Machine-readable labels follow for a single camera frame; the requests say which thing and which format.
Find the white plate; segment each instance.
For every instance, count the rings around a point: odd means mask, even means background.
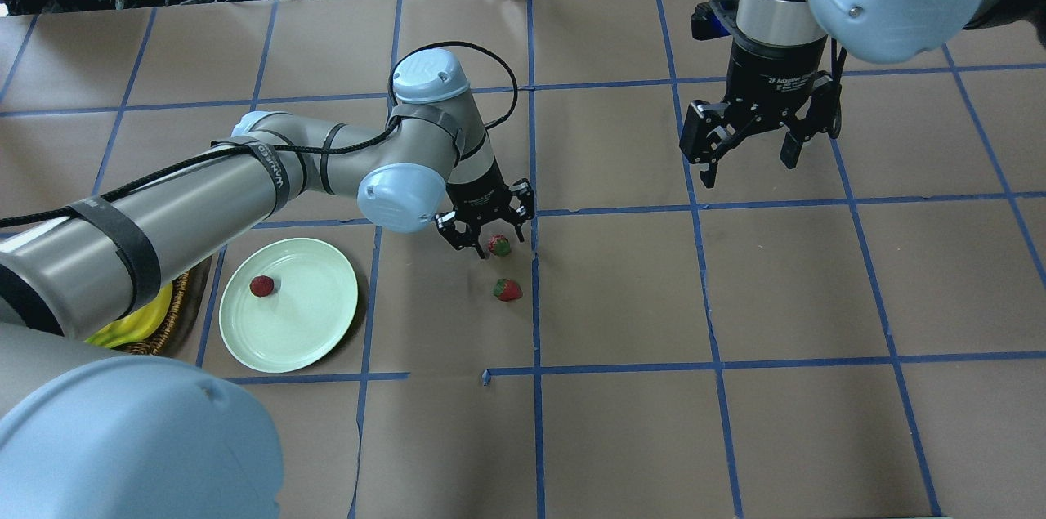
[[[255,276],[276,280],[276,292],[251,294]],[[302,368],[344,337],[358,295],[353,265],[336,247],[309,239],[276,242],[232,273],[218,311],[222,341],[258,371]]]

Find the strawberry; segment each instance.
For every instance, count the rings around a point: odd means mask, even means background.
[[[498,284],[494,285],[494,296],[497,296],[498,300],[502,302],[508,302],[522,298],[523,289],[520,288],[519,281],[501,278]]]
[[[276,280],[269,276],[255,276],[251,280],[251,294],[258,298],[269,296],[276,290]]]
[[[508,238],[504,235],[494,235],[486,243],[486,248],[498,257],[504,257],[513,252],[513,246],[508,243]]]

